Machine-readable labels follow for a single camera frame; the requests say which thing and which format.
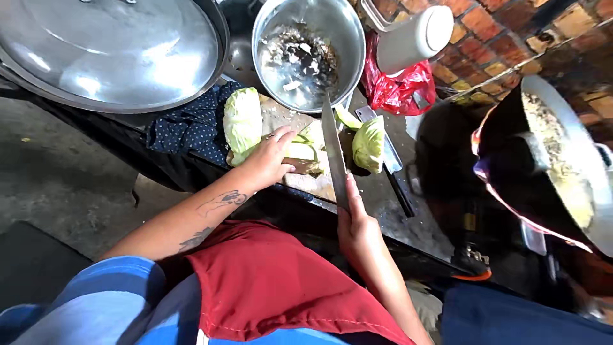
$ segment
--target wooden cutting board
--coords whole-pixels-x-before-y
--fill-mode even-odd
[[[264,95],[260,95],[260,109],[264,122],[262,126],[263,136],[272,133],[275,129],[284,125],[289,125],[292,127],[292,130],[299,132],[309,123],[317,120],[307,114],[289,110],[274,99]],[[334,188],[332,187],[332,176],[330,176],[329,171],[325,174],[319,174],[317,177],[287,173],[281,183],[336,203]]]

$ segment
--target cooking pot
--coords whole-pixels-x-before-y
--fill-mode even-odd
[[[571,145],[563,156],[586,182],[593,216],[579,226],[569,212],[568,200],[558,194],[547,170],[550,157],[537,140],[527,119],[522,93],[537,96],[548,107]],[[589,242],[613,257],[613,193],[603,157],[570,105],[545,80],[524,77],[504,100],[493,108],[472,137],[479,156],[475,173],[489,192],[534,230],[556,235],[591,251]]]
[[[251,35],[251,53],[264,87],[285,107],[307,114],[321,113],[323,94],[305,93],[304,99],[297,103],[293,91],[284,90],[275,76],[263,73],[263,42],[280,26],[296,27],[298,24],[329,40],[337,56],[338,83],[328,90],[332,107],[344,101],[360,81],[366,57],[364,31],[347,0],[268,0],[258,13]]]
[[[0,76],[69,106],[116,114],[177,107],[207,91],[227,60],[228,28],[214,0],[0,7]]]

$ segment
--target wok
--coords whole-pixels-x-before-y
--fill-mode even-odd
[[[585,228],[571,216],[547,174],[547,152],[539,148],[528,124],[522,92],[543,101],[572,143],[565,147],[567,157],[589,184],[592,199],[593,217]],[[507,208],[525,217],[532,228],[553,231],[571,242],[591,242],[600,252],[613,257],[613,193],[609,172],[575,112],[545,80],[524,77],[473,134],[473,151],[479,155],[474,170],[489,184],[490,192],[497,194]]]

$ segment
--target green cabbage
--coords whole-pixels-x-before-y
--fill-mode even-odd
[[[385,126],[383,116],[365,122],[353,138],[353,160],[357,166],[378,174],[383,169]]]
[[[293,165],[297,174],[320,174],[330,170],[328,154],[310,144],[291,142],[285,151],[283,163]]]
[[[304,127],[300,133],[294,138],[293,142],[309,144],[317,150],[324,148],[324,131],[321,128],[321,121],[315,120]]]
[[[262,139],[262,111],[253,87],[234,91],[224,108],[226,142],[234,153],[230,165],[238,166]]]
[[[354,131],[359,130],[363,123],[348,112],[341,104],[334,107],[335,118]]]

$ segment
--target sleeve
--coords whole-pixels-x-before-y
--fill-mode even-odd
[[[133,344],[164,296],[164,273],[140,257],[109,258],[79,272],[13,344]]]
[[[79,272],[53,301],[47,314],[77,297],[104,291],[130,292],[155,307],[164,296],[166,277],[155,262],[142,257],[113,257]]]

